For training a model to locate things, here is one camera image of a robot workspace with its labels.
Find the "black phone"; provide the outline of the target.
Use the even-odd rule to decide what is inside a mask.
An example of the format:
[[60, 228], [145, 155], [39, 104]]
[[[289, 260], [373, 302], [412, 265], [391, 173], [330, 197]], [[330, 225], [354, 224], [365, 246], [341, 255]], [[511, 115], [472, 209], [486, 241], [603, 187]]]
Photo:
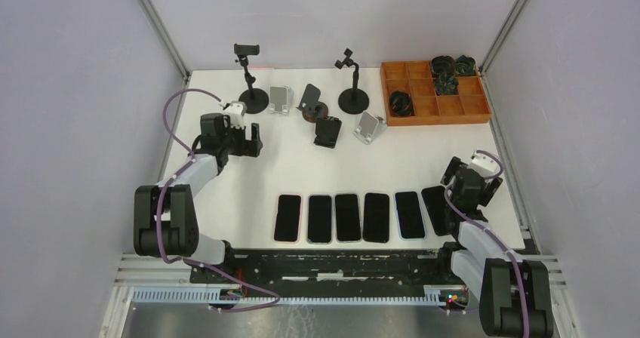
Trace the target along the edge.
[[445, 201], [445, 187], [433, 186], [421, 190], [429, 220], [437, 236], [452, 235], [455, 228], [454, 218]]
[[360, 241], [362, 238], [358, 196], [356, 194], [335, 195], [335, 217], [339, 242]]
[[365, 195], [362, 237], [365, 241], [385, 244], [389, 241], [390, 199], [387, 194]]

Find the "tall black phone stand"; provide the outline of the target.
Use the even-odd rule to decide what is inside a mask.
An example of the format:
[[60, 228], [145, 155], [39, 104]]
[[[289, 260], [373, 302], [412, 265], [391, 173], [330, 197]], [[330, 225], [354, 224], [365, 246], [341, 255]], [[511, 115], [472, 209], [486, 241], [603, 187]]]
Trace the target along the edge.
[[254, 87], [256, 78], [250, 74], [249, 56], [257, 56], [260, 54], [259, 45], [233, 45], [234, 54], [237, 56], [236, 62], [240, 64], [244, 71], [244, 78], [247, 89], [243, 91], [239, 97], [239, 101], [243, 102], [247, 107], [247, 114], [258, 114], [266, 109], [269, 105], [269, 95], [265, 90]]
[[342, 60], [337, 60], [334, 66], [338, 69], [353, 66], [354, 71], [352, 74], [352, 87], [340, 94], [338, 105], [347, 114], [362, 114], [369, 107], [370, 100], [367, 93], [358, 87], [360, 66], [352, 59], [353, 52], [349, 48], [346, 48], [343, 54], [345, 57]]

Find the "white case phone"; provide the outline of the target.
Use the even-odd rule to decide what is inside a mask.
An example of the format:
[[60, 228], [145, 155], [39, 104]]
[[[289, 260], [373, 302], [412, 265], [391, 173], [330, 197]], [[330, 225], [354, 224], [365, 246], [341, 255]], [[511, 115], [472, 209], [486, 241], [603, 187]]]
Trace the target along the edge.
[[426, 227], [417, 192], [396, 192], [394, 200], [400, 238], [403, 240], [424, 240]]

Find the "pink case phone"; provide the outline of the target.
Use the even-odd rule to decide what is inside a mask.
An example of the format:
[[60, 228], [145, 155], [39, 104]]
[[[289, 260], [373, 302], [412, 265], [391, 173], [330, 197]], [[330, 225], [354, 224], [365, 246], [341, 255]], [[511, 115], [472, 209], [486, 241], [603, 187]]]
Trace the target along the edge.
[[302, 197], [280, 195], [277, 201], [273, 239], [282, 243], [299, 240]]

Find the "clear case phone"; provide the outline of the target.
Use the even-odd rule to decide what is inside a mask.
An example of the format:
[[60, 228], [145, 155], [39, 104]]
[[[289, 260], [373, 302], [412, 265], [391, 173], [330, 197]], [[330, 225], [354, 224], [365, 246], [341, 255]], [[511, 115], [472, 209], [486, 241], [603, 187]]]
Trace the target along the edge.
[[332, 197], [311, 195], [307, 209], [307, 241], [310, 244], [329, 244], [333, 240]]

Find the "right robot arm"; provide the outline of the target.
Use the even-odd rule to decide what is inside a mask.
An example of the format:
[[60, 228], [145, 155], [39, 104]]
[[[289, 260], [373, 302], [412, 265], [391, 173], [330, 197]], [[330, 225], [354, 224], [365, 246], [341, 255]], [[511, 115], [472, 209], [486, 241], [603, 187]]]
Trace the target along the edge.
[[508, 247], [480, 209], [493, 198], [503, 171], [498, 157], [481, 149], [470, 163], [451, 159], [441, 183], [444, 222], [457, 245], [437, 261], [435, 271], [444, 283], [461, 279], [469, 288], [486, 335], [551, 337], [555, 321], [547, 267]]

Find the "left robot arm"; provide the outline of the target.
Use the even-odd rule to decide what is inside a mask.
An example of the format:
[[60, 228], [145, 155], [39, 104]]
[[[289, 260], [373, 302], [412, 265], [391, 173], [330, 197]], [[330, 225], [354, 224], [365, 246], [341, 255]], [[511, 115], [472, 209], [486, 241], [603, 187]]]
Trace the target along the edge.
[[227, 241], [209, 238], [199, 231], [194, 199], [218, 177], [229, 158], [260, 155], [260, 126], [245, 126], [240, 116], [208, 113], [200, 118], [200, 134], [187, 148], [187, 160], [174, 174], [134, 193], [134, 251], [166, 263], [179, 260], [208, 266], [219, 283], [237, 273], [237, 263], [226, 256]]

